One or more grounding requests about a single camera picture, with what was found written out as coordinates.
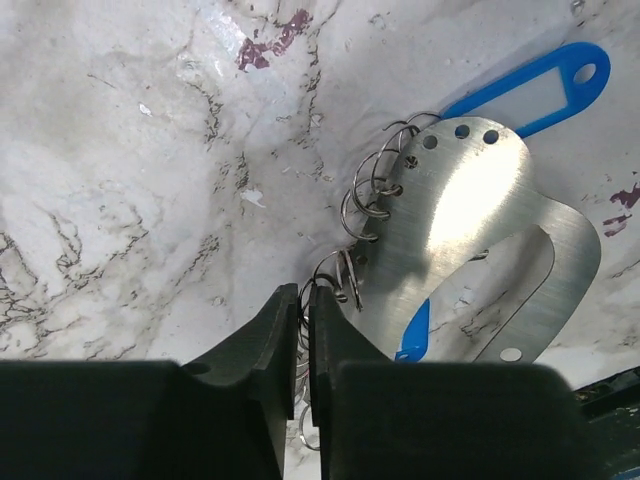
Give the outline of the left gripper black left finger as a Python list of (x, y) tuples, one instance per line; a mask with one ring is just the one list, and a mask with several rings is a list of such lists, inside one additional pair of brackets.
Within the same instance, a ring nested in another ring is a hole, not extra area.
[(201, 384), (195, 468), (206, 479), (281, 479), (293, 418), (298, 286), (276, 288), (256, 316), (184, 364)]

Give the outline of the metal key holder plate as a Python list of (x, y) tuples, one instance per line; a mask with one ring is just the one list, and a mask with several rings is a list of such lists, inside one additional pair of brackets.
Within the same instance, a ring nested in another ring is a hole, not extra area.
[(362, 313), (354, 325), (395, 355), (419, 309), (473, 256), (511, 234), (538, 227), (554, 260), (542, 283), (480, 351), (497, 362), (514, 349), (536, 360), (586, 294), (601, 260), (598, 233), (579, 211), (539, 193), (532, 159), (513, 130), (481, 117), (434, 123), (401, 151), (390, 173), (399, 196), (383, 200), (365, 243)]

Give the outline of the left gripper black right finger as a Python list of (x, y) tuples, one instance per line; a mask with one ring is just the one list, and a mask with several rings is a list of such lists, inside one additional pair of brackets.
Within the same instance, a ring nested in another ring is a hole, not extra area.
[(367, 479), (388, 399), (376, 376), (391, 362), (346, 319), (329, 288), (312, 289), (309, 317), (312, 422), (320, 435), (321, 477)]

